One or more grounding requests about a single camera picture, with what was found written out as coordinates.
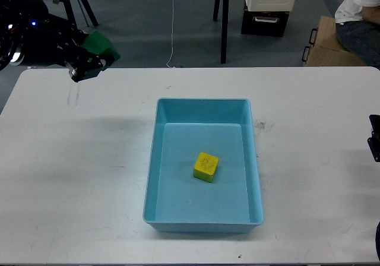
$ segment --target jeans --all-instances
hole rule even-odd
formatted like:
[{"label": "jeans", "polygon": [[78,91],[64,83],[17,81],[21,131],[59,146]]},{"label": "jeans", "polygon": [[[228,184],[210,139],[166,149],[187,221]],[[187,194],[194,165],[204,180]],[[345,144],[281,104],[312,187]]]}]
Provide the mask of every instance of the jeans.
[{"label": "jeans", "polygon": [[339,42],[368,66],[380,70],[380,26],[367,21],[337,24]]}]

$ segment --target white shirt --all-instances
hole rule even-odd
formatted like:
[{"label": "white shirt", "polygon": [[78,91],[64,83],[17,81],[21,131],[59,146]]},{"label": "white shirt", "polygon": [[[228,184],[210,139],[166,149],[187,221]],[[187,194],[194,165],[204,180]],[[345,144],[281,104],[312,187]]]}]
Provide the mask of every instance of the white shirt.
[{"label": "white shirt", "polygon": [[335,22],[361,21],[363,7],[380,6],[380,0],[344,0],[335,13]]}]

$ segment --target blue plastic tray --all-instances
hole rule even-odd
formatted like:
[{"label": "blue plastic tray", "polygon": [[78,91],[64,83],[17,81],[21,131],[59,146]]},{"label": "blue plastic tray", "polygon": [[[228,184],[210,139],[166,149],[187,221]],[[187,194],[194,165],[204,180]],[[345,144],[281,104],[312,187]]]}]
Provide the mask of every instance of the blue plastic tray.
[{"label": "blue plastic tray", "polygon": [[[192,174],[201,151],[219,158],[211,183]],[[158,100],[143,217],[161,232],[246,233],[263,222],[248,100]]]}]

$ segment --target table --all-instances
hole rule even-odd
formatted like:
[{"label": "table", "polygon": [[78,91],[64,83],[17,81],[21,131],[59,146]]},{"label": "table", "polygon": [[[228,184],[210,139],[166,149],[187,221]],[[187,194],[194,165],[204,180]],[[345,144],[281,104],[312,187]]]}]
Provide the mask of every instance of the table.
[{"label": "table", "polygon": [[[0,264],[378,262],[374,68],[66,69],[22,73],[0,115]],[[265,221],[248,234],[143,222],[161,97],[251,101]]]}]

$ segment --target yellow cube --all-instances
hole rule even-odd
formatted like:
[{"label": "yellow cube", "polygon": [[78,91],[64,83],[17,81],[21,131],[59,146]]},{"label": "yellow cube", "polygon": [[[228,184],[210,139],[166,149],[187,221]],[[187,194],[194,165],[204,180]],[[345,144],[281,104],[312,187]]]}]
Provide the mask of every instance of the yellow cube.
[{"label": "yellow cube", "polygon": [[197,162],[195,162],[193,176],[211,183],[214,178],[218,162],[218,157],[201,152]]}]

